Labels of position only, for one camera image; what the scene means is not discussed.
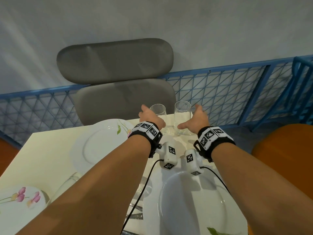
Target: white plate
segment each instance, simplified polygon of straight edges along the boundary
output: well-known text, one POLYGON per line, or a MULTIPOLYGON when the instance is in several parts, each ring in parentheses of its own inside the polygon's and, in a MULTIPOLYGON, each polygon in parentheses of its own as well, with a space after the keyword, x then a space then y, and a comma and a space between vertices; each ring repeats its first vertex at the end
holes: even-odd
POLYGON ((220 233, 248 234, 236 202, 209 170, 193 176, 180 165, 170 171, 156 168, 151 181, 152 192, 143 200, 146 234, 209 235, 208 227, 220 233))
POLYGON ((41 190, 16 186, 0 191, 0 233, 14 235, 46 207, 41 190))
POLYGON ((109 119, 89 126, 74 143, 69 156, 80 174, 85 174, 127 139, 134 126, 122 119, 109 119))

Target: person's left hand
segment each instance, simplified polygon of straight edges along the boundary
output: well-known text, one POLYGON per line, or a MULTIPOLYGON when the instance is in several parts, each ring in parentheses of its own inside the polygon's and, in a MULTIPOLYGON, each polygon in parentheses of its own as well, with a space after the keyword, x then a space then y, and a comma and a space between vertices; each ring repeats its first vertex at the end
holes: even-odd
POLYGON ((139 112, 139 122, 143 122, 143 121, 149 121, 149 122, 153 122, 155 123, 159 130, 161 130, 162 128, 165 127, 165 122, 163 119, 161 119, 160 117, 158 117, 152 110, 150 110, 147 106, 142 105, 141 106, 141 110, 142 112, 139 112))

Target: black cable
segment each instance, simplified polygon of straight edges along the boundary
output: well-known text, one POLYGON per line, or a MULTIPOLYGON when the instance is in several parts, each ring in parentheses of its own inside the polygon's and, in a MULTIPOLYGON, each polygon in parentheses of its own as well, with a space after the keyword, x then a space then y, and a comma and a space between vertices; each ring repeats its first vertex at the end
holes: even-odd
POLYGON ((124 228, 125 228, 125 226, 126 226, 126 224, 127 224, 127 221, 129 220, 131 214, 133 213, 134 209, 136 208, 136 206, 137 206, 137 204, 138 204, 138 202, 139 202, 139 200, 140 200, 140 198, 141 198, 143 192, 145 191, 146 185, 148 184, 150 175, 151 175, 151 173, 152 173, 152 170, 153 170, 155 164, 156 164, 157 162, 159 162, 159 161, 162 161, 162 162, 163 162, 164 160, 163 160, 163 159, 159 159, 159 160, 157 160, 157 161, 154 163, 154 165, 152 166, 151 171, 150 171, 150 173, 149 173, 149 175, 148 175, 147 181, 146 181, 146 183, 145 183, 145 186, 143 187, 142 192, 140 193, 139 198, 137 199, 137 201, 136 201, 136 203, 135 203, 133 209, 132 209, 131 212, 129 213, 129 215, 128 215, 126 221, 124 222, 124 225, 123 225, 123 228, 122 228, 122 232, 123 232, 123 230, 124 230, 124 228))
POLYGON ((225 186, 225 188, 227 189, 228 193, 230 193, 229 190, 228 190, 228 188, 227 188, 227 186, 224 184, 224 182, 221 180, 221 178, 219 178, 219 176, 218 176, 213 170, 211 170, 209 167, 200 167, 200 168, 206 168, 206 169, 209 169, 211 172, 213 172, 214 175, 216 175, 216 177, 217 177, 217 178, 222 182, 222 184, 225 186))

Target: gray chair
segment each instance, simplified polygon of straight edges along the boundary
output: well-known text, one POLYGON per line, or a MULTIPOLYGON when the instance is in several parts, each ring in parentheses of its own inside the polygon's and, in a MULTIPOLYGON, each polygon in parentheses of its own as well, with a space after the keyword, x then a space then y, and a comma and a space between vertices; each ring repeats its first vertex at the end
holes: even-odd
POLYGON ((173 87, 155 79, 173 66, 173 50, 162 39, 73 45, 58 53, 57 65, 71 82, 97 84, 80 89, 74 97, 84 125, 138 118, 142 104, 163 104, 168 114, 174 112, 173 87))

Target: black wrist strap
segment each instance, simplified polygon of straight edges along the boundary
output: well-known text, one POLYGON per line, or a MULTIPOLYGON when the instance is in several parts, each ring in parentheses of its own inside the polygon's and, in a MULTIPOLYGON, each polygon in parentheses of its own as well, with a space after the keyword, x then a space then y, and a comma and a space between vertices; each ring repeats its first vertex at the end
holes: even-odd
POLYGON ((218 145, 225 142, 236 145, 234 140, 221 130, 220 127, 204 127, 199 130, 198 138, 199 140, 194 143, 194 147, 198 153, 209 162, 213 162, 211 154, 218 145))
POLYGON ((151 144, 151 151, 149 158, 153 158, 155 151, 159 145, 159 142, 162 138, 162 133, 159 131, 158 126, 149 121, 144 121, 137 124, 132 130, 128 137, 133 135, 141 135, 145 137, 151 144))

